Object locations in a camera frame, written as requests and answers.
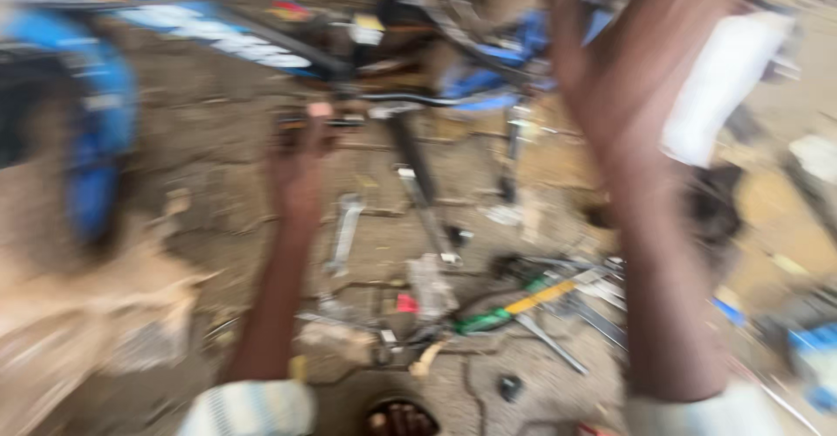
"green handle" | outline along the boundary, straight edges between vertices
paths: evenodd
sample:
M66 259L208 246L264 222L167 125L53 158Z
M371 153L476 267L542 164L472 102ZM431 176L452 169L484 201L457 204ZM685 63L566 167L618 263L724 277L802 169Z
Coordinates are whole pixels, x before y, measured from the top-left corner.
M478 331L492 330L511 320L511 313L504 309L494 309L489 313L480 313L460 320L454 324L454 330L459 334L470 334Z

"sleeve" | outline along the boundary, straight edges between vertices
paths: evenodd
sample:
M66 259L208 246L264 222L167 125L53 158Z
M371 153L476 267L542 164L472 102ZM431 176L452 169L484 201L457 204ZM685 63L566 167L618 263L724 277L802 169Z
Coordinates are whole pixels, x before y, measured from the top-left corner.
M197 396L178 436L301 436L314 430L314 393L299 381L237 381Z
M782 436L764 392L734 382L721 395L694 403L629 398L625 418L642 436Z

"concrete floor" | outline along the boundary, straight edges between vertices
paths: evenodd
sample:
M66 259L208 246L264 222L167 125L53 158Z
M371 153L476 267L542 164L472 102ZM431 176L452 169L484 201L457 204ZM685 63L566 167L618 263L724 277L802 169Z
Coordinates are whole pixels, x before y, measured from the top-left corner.
M743 251L728 280L748 313L779 303L791 290L817 283L837 267L837 251L811 216L801 197L779 170L787 142L801 133L827 130L837 117L834 75L837 60L837 15L808 14L799 63L803 79L782 86L760 85L748 105L769 136L755 148L725 143L719 159L748 169L741 192L742 215L748 228L739 238ZM135 62L142 89L141 123L131 165L133 195L128 208L160 215L166 194L188 189L191 206L178 217L182 230L169 238L172 254L220 274L207 283L196 310L195 349L173 369L124 377L91 377L47 419L37 433L63 435L164 435L175 431L190 399L211 384L225 355L220 344L204 349L201 337L212 324L246 309L251 285L262 261L270 224L261 179L263 142L273 114L298 104L309 92L289 78L218 57L186 42L160 41L144 31L129 31L125 45ZM560 101L547 99L537 116L547 125L573 131L561 115ZM507 252L578 254L589 258L616 251L612 233L589 226L580 210L597 199L598 184L580 139L546 136L524 148L519 168L523 206L540 220L527 228L490 220L498 206L487 194L496 186L498 164L487 137L466 138L468 130L502 131L502 122L487 114L470 122L454 122L439 113L422 112L413 121L425 137L428 159L446 206L446 221L475 233L463 251L465 267L447 275L460 302L504 284L489 273L490 260ZM312 257L306 297L313 299L327 279L320 265L329 255L337 197L361 192L368 208L358 224L351 250L350 273L328 287L350 303L359 317L379 316L408 324L411 318L392 311L404 286L407 259L430 245L390 166L397 160L386 132L371 125L349 135L341 150L326 161L323 180L323 222ZM807 273L789 273L773 260L783 255ZM607 306L595 303L614 320ZM522 329L490 337L452 341L423 380L413 379L401 365L378 369L343 350L298 342L306 356L307 376L320 401L316 434L360 434L359 417L368 399L401 389L420 394L434 408L450 435L570 434L572 422L600 422L624 432L625 356L598 332L572 320L536 317L548 332L589 369L581 377ZM731 334L731 347L753 366L782 382L787 372L772 367L763 350ZM514 373L526 389L519 401L500 399L497 379ZM820 425L837 428L828 417L792 396L800 410ZM788 434L805 434L783 417Z

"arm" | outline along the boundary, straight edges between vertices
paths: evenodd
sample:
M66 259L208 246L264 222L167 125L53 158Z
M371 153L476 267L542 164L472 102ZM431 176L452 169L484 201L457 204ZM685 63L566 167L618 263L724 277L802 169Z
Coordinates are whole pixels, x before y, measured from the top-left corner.
M268 246L256 301L223 377L224 382L288 378L296 311L310 244L320 225L322 125L325 103L311 104L309 122L296 140L283 138L268 154L268 182L282 219Z
M671 402L726 387L723 352L705 321L706 265L688 238L682 180L661 131L726 0L632 0L582 48L578 0L552 0L553 61L572 117L599 164L628 261L630 378Z

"yellow handle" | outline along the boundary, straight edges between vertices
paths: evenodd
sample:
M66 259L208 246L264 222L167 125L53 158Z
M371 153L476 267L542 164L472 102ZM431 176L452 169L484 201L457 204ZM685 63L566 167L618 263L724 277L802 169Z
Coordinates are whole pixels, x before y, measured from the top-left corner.
M530 308L534 307L535 305L538 305L539 303L555 300L573 289L575 289L575 282L569 280L561 281L560 283L557 283L551 287L547 287L546 289L538 293L533 293L525 299L518 300L517 302L507 306L505 310L508 313L517 315L518 313L529 310Z

